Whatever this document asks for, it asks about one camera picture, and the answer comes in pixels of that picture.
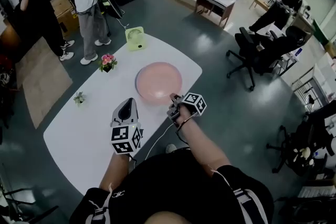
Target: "hand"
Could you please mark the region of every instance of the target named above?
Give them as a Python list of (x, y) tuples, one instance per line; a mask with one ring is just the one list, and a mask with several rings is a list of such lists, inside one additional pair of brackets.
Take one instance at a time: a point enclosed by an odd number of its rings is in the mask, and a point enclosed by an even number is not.
[(189, 110), (184, 105), (181, 105), (180, 106), (180, 116), (177, 118), (176, 122), (181, 125), (182, 122), (190, 118), (190, 116), (191, 114)]

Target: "flower pot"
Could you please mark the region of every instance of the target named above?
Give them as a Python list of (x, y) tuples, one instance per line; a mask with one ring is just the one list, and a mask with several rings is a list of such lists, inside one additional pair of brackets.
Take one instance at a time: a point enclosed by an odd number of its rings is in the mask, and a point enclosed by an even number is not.
[(112, 69), (111, 66), (109, 66), (109, 67), (104, 67), (104, 68), (103, 68), (103, 70), (104, 70), (106, 73), (108, 73), (111, 69)]

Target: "person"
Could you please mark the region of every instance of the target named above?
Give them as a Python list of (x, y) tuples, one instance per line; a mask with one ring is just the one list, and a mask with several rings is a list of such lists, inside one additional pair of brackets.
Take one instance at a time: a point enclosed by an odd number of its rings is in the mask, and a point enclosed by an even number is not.
[(50, 49), (61, 61), (69, 60), (74, 56), (73, 52), (65, 49), (72, 46), (75, 41), (65, 41), (62, 31), (49, 0), (19, 0), (19, 7), (28, 25), (34, 26), (34, 31), (40, 31)]
[(94, 45), (102, 46), (111, 43), (107, 36), (105, 19), (101, 15), (97, 2), (98, 0), (75, 0), (80, 33), (84, 40), (84, 58), (80, 60), (82, 65), (88, 65), (98, 58)]
[(108, 224), (245, 223), (235, 196), (244, 189), (261, 205), (252, 205), (252, 214), (249, 210), (251, 217), (259, 217), (254, 223), (271, 223), (274, 204), (267, 187), (232, 166), (186, 107), (180, 108), (176, 122), (190, 149), (174, 150), (171, 144), (168, 154), (148, 158), (131, 173), (128, 155), (113, 154), (99, 188), (87, 191), (70, 224), (95, 223), (99, 212), (110, 219), (101, 223)]
[(282, 30), (290, 14), (297, 13), (301, 5), (302, 0), (276, 0), (272, 7), (249, 27), (249, 30), (255, 33), (271, 23)]

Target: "green fan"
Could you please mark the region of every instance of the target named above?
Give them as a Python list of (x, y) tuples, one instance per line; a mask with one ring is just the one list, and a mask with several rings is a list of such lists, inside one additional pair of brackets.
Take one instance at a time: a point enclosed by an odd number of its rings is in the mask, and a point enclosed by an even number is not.
[(127, 29), (125, 31), (128, 49), (141, 50), (147, 47), (142, 27)]

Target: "small plant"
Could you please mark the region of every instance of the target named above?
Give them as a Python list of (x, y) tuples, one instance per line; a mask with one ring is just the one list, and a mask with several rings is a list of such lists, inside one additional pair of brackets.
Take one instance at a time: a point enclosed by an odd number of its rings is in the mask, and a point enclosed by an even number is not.
[(76, 105), (82, 104), (85, 101), (85, 95), (83, 95), (83, 92), (76, 92), (74, 101)]
[(114, 66), (117, 65), (117, 60), (114, 55), (105, 54), (101, 57), (101, 61), (99, 62), (99, 70), (103, 72), (109, 72), (111, 69), (114, 69)]

